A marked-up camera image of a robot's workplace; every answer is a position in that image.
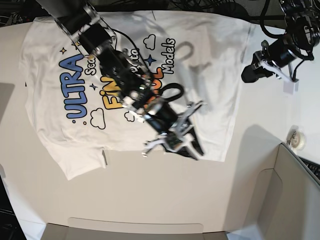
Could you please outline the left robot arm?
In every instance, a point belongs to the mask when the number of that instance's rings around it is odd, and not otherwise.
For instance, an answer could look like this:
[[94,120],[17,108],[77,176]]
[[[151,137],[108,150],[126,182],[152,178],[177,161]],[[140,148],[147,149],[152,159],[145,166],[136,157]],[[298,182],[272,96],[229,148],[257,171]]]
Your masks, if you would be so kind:
[[313,61],[314,48],[320,44],[320,2],[318,0],[280,0],[279,5],[286,22],[285,32],[274,34],[265,26],[266,13],[270,1],[266,0],[259,16],[263,33],[274,39],[272,44],[261,42],[262,50],[252,56],[241,79],[244,83],[255,83],[261,78],[276,75],[289,83],[297,83],[297,69],[306,62]]

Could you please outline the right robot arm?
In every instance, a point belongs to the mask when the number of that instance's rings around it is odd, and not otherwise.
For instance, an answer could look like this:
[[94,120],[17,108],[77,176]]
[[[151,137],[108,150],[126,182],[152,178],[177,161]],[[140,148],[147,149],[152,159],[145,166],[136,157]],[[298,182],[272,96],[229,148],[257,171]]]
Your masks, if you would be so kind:
[[170,102],[184,95],[184,87],[170,83],[155,91],[155,76],[149,67],[133,61],[126,49],[115,48],[117,30],[111,28],[87,0],[40,0],[38,3],[73,43],[83,46],[84,56],[99,61],[101,74],[115,80],[122,106],[157,132],[156,139],[144,144],[144,157],[157,146],[194,160],[203,156],[190,120],[203,101],[189,102],[184,112],[176,113]]

